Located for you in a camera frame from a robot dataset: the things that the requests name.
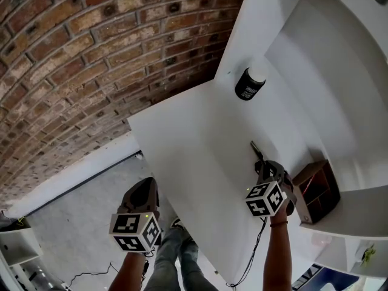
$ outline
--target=leg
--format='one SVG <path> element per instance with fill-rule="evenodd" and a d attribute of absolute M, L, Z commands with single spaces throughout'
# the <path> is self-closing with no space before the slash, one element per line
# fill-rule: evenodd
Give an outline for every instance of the leg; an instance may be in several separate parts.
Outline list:
<path fill-rule="evenodd" d="M 217 291 L 217 289 L 205 278 L 202 270 L 197 265 L 198 246 L 191 239 L 181 247 L 179 256 L 183 285 L 186 291 Z"/>
<path fill-rule="evenodd" d="M 182 244 L 182 230 L 167 231 L 156 254 L 155 265 L 144 291 L 180 291 L 175 261 Z"/>

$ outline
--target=white box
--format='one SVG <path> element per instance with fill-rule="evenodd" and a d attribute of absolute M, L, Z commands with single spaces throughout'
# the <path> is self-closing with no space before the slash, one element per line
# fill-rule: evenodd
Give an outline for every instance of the white box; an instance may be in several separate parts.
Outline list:
<path fill-rule="evenodd" d="M 160 233 L 152 212 L 115 214 L 110 221 L 109 235 L 125 252 L 150 252 Z"/>
<path fill-rule="evenodd" d="M 280 190 L 278 183 L 271 181 L 254 186 L 245 202 L 254 216 L 264 217 L 274 216 L 286 198 L 286 193 Z"/>

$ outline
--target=forearm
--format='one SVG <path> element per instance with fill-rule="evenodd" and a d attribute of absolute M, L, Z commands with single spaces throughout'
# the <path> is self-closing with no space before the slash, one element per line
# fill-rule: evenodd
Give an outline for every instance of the forearm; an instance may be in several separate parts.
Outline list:
<path fill-rule="evenodd" d="M 128 253 L 109 291 L 139 291 L 145 261 L 141 253 Z"/>
<path fill-rule="evenodd" d="M 271 224 L 287 221 L 287 215 L 271 218 Z M 264 266 L 264 291 L 290 291 L 292 260 L 287 224 L 271 228 L 269 248 Z"/>

